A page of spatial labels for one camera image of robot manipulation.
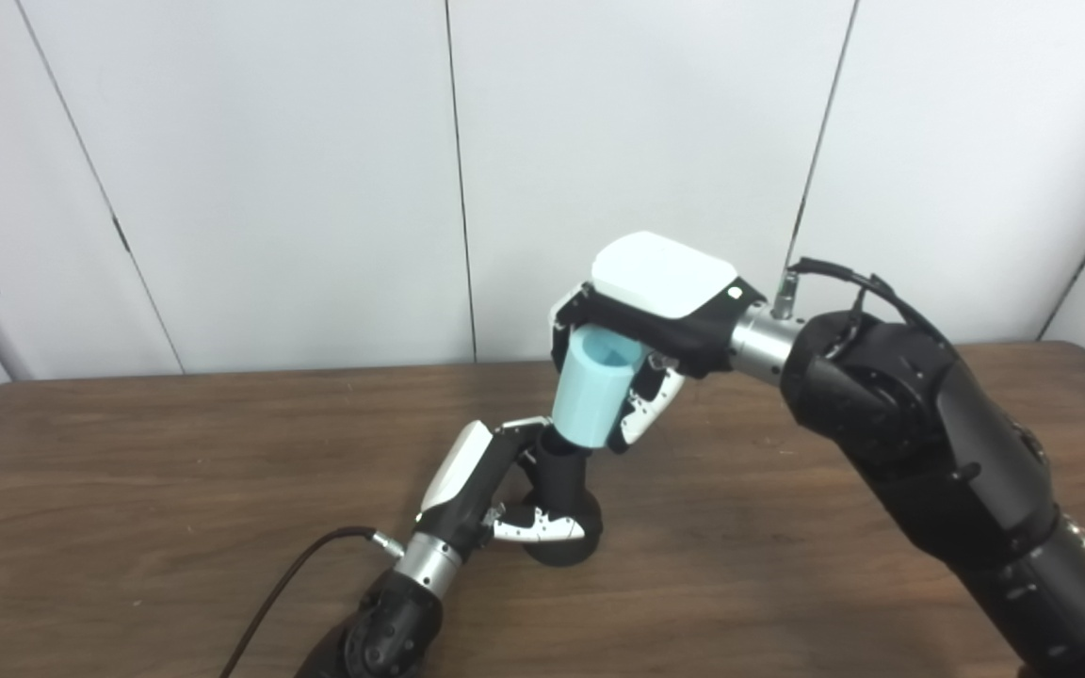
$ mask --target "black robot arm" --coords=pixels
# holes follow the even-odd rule
[[[793,273],[857,282],[803,261]],[[943,561],[1036,675],[1085,677],[1085,532],[1054,501],[1036,438],[991,402],[934,327],[878,279],[812,318],[779,383],[799,424],[840,447],[912,545]],[[866,292],[902,323],[863,312]]]
[[[599,254],[595,280],[552,314],[557,366],[570,328],[590,322],[651,347],[663,359],[651,364],[671,372],[699,379],[736,370],[773,383],[799,424],[840,447],[911,543],[957,575],[1031,674],[1085,677],[1085,532],[1054,501],[1036,438],[991,402],[946,336],[890,284],[803,259],[771,305],[725,274],[718,292],[673,318],[655,311],[648,295],[660,292],[644,274],[633,286],[600,284],[598,266],[620,265],[608,254],[625,256],[618,244]],[[629,254],[658,261],[664,251]],[[793,318],[801,274],[857,284],[856,304]],[[868,295],[891,304],[902,322],[866,314]],[[644,369],[636,386],[646,379]],[[646,397],[633,389],[624,414],[640,402]],[[646,426],[634,428],[637,438]]]

